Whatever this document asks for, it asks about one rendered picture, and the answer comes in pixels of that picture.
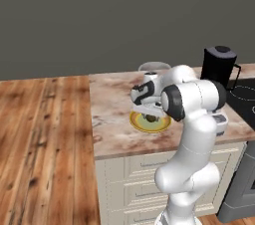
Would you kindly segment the cream drawer front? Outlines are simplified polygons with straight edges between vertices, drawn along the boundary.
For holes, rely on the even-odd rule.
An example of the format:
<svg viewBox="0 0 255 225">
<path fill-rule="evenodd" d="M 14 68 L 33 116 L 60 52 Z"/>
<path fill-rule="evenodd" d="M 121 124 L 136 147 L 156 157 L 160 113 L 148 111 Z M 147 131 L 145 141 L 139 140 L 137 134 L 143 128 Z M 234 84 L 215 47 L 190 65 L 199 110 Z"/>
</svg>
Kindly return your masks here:
<svg viewBox="0 0 255 225">
<path fill-rule="evenodd" d="M 157 163 L 170 161 L 175 155 L 174 151 L 136 155 L 126 158 L 126 173 L 128 177 L 142 176 L 154 173 L 160 166 L 140 167 L 140 163 Z M 220 171 L 226 165 L 229 152 L 214 150 L 210 155 L 210 161 L 218 165 Z"/>
<path fill-rule="evenodd" d="M 221 202 L 223 196 L 226 192 L 227 186 L 229 184 L 229 179 L 224 175 L 221 176 L 219 184 L 217 186 L 213 186 L 211 189 L 206 191 L 197 201 L 198 205 L 209 204 L 217 202 Z M 127 204 L 137 203 L 139 201 L 159 201 L 164 200 L 167 195 L 165 193 L 156 194 L 152 196 L 146 197 L 135 197 L 134 194 L 143 194 L 149 192 L 160 192 L 155 183 L 151 180 L 148 183 L 139 183 L 139 184 L 126 184 L 125 185 L 125 200 Z"/>
<path fill-rule="evenodd" d="M 125 211 L 120 225 L 153 225 L 157 216 L 164 210 L 164 205 L 140 208 L 135 211 Z M 219 209 L 218 204 L 209 203 L 197 205 L 194 208 L 196 217 L 215 214 Z"/>
</svg>

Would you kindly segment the black hob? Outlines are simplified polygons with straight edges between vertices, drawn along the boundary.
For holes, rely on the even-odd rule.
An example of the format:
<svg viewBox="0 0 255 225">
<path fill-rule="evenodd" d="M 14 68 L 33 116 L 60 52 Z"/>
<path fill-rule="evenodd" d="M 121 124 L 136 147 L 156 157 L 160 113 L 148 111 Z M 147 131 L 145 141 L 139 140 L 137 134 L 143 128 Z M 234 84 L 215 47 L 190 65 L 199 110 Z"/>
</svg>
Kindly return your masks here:
<svg viewBox="0 0 255 225">
<path fill-rule="evenodd" d="M 227 103 L 255 130 L 255 78 L 239 79 L 227 93 Z"/>
</svg>

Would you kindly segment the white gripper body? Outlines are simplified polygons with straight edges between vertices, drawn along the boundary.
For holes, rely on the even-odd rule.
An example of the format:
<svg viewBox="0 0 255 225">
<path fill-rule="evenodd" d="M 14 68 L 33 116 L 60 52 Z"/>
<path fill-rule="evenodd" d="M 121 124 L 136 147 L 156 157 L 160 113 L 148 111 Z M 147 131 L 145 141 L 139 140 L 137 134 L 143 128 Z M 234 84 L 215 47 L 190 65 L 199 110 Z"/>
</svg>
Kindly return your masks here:
<svg viewBox="0 0 255 225">
<path fill-rule="evenodd" d="M 134 105 L 132 110 L 136 113 L 149 114 L 156 117 L 165 117 L 166 113 L 163 111 L 162 107 L 156 104 L 145 104 L 145 105 Z"/>
</svg>

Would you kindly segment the black blender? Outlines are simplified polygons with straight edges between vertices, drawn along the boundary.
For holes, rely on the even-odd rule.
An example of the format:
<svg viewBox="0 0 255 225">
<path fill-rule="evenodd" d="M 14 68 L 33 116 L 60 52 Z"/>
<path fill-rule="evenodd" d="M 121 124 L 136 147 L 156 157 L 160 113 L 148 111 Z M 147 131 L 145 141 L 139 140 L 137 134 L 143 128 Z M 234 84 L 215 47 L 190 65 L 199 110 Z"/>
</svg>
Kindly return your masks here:
<svg viewBox="0 0 255 225">
<path fill-rule="evenodd" d="M 201 79 L 219 82 L 227 91 L 233 91 L 241 73 L 241 67 L 236 64 L 237 55 L 226 46 L 214 46 L 204 49 Z M 232 86 L 228 85 L 234 68 L 238 69 Z"/>
</svg>

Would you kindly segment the yellow plate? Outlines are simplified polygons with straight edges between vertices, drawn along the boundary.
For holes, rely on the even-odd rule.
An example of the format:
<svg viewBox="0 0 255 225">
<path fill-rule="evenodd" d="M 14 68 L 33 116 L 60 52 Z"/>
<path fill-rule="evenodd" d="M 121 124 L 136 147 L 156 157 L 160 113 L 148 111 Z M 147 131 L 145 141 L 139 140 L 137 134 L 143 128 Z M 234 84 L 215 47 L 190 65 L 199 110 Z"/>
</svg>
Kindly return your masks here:
<svg viewBox="0 0 255 225">
<path fill-rule="evenodd" d="M 148 122 L 145 119 L 145 116 L 146 114 L 143 113 L 131 112 L 129 114 L 129 122 L 134 128 L 147 133 L 158 133 L 164 131 L 171 124 L 170 116 L 158 117 L 155 122 Z"/>
</svg>

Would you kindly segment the grey round bowl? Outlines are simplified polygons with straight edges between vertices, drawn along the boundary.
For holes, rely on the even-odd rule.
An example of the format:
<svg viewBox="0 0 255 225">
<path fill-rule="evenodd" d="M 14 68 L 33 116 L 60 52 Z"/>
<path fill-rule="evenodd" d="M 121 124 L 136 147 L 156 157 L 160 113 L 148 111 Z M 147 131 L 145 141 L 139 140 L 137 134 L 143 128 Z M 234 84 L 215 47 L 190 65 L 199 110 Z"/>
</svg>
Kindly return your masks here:
<svg viewBox="0 0 255 225">
<path fill-rule="evenodd" d="M 155 70 L 168 70 L 171 68 L 171 65 L 165 62 L 145 62 L 138 67 L 140 71 L 155 71 Z"/>
</svg>

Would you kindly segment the cream cupboard run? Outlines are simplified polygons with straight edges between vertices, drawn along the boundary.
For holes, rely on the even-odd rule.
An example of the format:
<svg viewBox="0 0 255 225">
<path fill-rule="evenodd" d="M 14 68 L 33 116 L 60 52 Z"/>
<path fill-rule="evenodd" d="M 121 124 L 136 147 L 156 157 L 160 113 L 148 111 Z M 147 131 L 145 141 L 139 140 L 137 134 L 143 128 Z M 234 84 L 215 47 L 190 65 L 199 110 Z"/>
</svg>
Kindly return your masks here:
<svg viewBox="0 0 255 225">
<path fill-rule="evenodd" d="M 214 150 L 229 152 L 229 158 L 225 167 L 220 171 L 220 178 L 224 175 L 230 180 L 240 158 L 245 151 L 244 142 L 228 143 L 216 145 Z M 126 158 L 113 158 L 98 160 L 96 162 L 96 172 L 98 180 L 99 205 L 101 214 L 101 225 L 120 225 L 124 218 L 125 211 L 135 211 L 140 208 L 150 206 L 166 205 L 167 197 L 159 201 L 139 201 L 128 204 L 125 200 L 125 185 L 154 182 L 154 173 L 142 176 L 128 177 L 126 173 Z"/>
</svg>

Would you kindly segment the grey oven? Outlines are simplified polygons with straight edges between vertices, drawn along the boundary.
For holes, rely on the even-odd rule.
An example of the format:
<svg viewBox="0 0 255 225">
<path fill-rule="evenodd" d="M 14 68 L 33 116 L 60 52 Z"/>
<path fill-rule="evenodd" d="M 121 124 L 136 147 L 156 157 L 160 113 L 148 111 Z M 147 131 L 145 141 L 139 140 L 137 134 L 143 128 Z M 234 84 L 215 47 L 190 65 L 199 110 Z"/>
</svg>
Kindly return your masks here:
<svg viewBox="0 0 255 225">
<path fill-rule="evenodd" d="M 255 217 L 255 141 L 247 143 L 217 212 L 221 223 L 247 217 Z"/>
</svg>

